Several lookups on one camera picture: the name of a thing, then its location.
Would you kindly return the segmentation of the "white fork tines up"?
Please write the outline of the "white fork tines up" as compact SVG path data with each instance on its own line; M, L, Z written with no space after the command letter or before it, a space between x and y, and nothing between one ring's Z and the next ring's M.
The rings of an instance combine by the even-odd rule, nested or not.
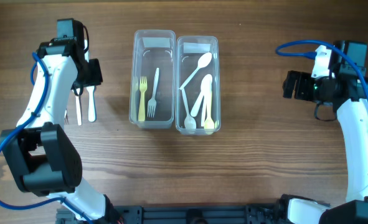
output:
M76 113L77 113L77 123L79 126L82 125L82 105L81 105L81 97L75 97L75 104L76 104Z

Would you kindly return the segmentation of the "light blue plastic fork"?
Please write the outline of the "light blue plastic fork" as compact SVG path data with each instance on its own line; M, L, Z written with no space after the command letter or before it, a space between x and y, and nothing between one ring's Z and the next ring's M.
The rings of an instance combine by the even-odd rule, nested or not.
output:
M96 115L96 108L95 108L95 86L88 86L86 87L88 91L88 121L95 122L97 115Z

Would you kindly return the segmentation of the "yellow plastic fork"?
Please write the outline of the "yellow plastic fork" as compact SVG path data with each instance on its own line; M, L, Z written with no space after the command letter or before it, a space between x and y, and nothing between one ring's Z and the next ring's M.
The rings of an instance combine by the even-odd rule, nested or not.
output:
M139 99L138 121L145 120L145 93L147 88L148 88L147 78L140 77L139 82L140 99Z

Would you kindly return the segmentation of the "white fork container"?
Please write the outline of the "white fork container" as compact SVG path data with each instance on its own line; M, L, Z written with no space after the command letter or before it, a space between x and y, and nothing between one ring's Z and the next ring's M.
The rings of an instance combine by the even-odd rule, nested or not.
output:
M153 82L153 92L152 97L148 101L148 117L154 118L155 111L156 111L156 92L158 87L158 81L159 81L159 67L156 69L154 74L154 82Z

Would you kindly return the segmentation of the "yellow plastic spoon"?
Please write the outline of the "yellow plastic spoon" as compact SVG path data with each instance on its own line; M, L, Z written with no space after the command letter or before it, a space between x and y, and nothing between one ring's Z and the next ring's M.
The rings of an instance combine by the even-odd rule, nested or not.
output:
M212 90L209 90L205 96L205 106L206 106L206 112L205 112L204 129L207 134L212 134L214 132L213 129L215 127L215 124L214 124L214 121L211 115Z

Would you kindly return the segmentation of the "white slim plastic spoon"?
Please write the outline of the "white slim plastic spoon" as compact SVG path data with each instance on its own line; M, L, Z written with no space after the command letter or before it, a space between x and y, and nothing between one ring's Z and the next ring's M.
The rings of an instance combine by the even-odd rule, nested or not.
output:
M189 131L194 131L196 129L196 121L190 115L185 89L182 89L181 93L182 93L182 99L183 99L184 107L185 107L185 111L186 111L186 118L184 119L184 127L186 129L188 129Z

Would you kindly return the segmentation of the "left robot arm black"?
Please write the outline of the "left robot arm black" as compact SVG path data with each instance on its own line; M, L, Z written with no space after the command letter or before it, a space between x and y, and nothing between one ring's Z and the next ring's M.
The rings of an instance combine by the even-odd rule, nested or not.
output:
M21 192L59 201L78 221L118 223L110 199L82 176L79 153L64 132L68 96L103 81L100 64L89 57L87 28L75 19L59 19L57 36L33 53L34 85L15 129L0 135L3 154Z

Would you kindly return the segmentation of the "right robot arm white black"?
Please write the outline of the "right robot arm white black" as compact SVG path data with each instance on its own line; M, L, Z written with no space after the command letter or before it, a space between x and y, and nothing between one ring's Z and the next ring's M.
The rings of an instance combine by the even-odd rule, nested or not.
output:
M332 107L345 143L346 201L330 208L308 198L284 195L278 201L276 218L288 223L368 223L367 44L296 40L278 46L275 52L287 57L289 53L282 52L283 48L302 44L317 45L313 52L294 54L314 60L313 70L289 71L283 82L283 97Z

